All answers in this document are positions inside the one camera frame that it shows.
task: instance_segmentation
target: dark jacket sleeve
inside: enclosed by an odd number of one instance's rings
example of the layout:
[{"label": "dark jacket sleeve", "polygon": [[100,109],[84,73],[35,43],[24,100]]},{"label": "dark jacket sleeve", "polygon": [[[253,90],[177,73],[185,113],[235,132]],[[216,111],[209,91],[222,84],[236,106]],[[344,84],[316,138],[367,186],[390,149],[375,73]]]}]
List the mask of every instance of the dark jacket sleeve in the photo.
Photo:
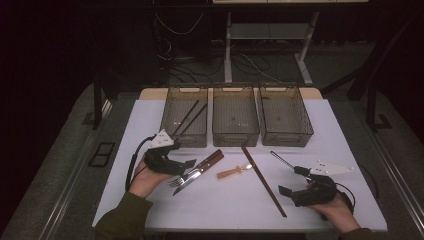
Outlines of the dark jacket sleeve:
[{"label": "dark jacket sleeve", "polygon": [[341,235],[343,240],[376,240],[374,233],[368,228],[359,228]]},{"label": "dark jacket sleeve", "polygon": [[126,192],[119,205],[106,213],[95,227],[95,239],[139,239],[152,203]]}]

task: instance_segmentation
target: person's right hand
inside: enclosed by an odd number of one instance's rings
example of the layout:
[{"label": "person's right hand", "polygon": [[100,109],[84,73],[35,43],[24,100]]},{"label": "person's right hand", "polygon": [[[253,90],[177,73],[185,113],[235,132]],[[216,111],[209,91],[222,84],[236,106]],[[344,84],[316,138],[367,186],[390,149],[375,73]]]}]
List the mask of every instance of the person's right hand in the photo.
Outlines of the person's right hand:
[{"label": "person's right hand", "polygon": [[347,233],[361,228],[353,217],[343,197],[337,193],[333,201],[324,204],[308,206],[318,213],[323,214],[340,233]]}]

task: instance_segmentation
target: hand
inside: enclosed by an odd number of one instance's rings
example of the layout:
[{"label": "hand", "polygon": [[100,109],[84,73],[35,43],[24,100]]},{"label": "hand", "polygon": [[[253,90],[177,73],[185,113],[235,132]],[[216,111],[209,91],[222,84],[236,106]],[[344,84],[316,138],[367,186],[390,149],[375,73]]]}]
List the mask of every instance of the hand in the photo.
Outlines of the hand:
[{"label": "hand", "polygon": [[134,170],[135,177],[131,183],[129,192],[141,198],[146,198],[161,182],[173,177],[173,175],[150,170],[143,159],[144,156]]},{"label": "hand", "polygon": [[343,197],[337,193],[333,201],[325,204],[308,206],[323,214],[340,233],[347,233],[361,228]]}]

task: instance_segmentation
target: white tabletop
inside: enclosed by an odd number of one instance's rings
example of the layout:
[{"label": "white tabletop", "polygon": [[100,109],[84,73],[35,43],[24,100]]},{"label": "white tabletop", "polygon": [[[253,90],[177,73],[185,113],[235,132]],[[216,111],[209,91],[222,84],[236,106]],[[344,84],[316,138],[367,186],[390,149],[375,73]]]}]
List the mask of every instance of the white tabletop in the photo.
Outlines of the white tabletop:
[{"label": "white tabletop", "polygon": [[[241,148],[219,148],[224,158],[196,181],[172,196],[175,188],[162,183],[148,197],[154,203],[146,221],[146,230],[222,231],[222,232],[310,232],[332,228],[313,210],[295,207],[291,199],[278,192],[278,185],[294,191],[306,187],[305,178],[270,154],[274,151],[292,165],[312,167],[318,160],[353,167],[352,173],[332,176],[348,187],[356,197],[355,217],[361,226],[374,231],[387,231],[386,221],[362,176],[346,139],[327,100],[304,100],[314,135],[305,148],[269,147],[258,141],[248,148],[269,186],[287,214],[283,218],[254,170],[218,180],[218,172],[241,166],[248,160]],[[125,178],[131,155],[146,137],[159,131],[165,100],[138,100],[131,113],[93,226],[109,210],[115,208],[124,194]],[[171,151],[176,161],[205,159],[217,148],[212,145],[212,102],[208,107],[208,146]],[[148,143],[140,150],[147,150]]]}]

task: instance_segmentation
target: person's left hand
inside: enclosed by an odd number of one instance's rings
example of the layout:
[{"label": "person's left hand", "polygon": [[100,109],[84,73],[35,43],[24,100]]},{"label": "person's left hand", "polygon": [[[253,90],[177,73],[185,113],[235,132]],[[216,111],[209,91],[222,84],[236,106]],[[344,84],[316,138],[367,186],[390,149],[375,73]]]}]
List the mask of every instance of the person's left hand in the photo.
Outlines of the person's left hand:
[{"label": "person's left hand", "polygon": [[129,192],[141,198],[146,198],[161,182],[173,177],[173,175],[154,172],[146,166],[143,160],[144,155],[134,170],[135,177],[131,183]]}]

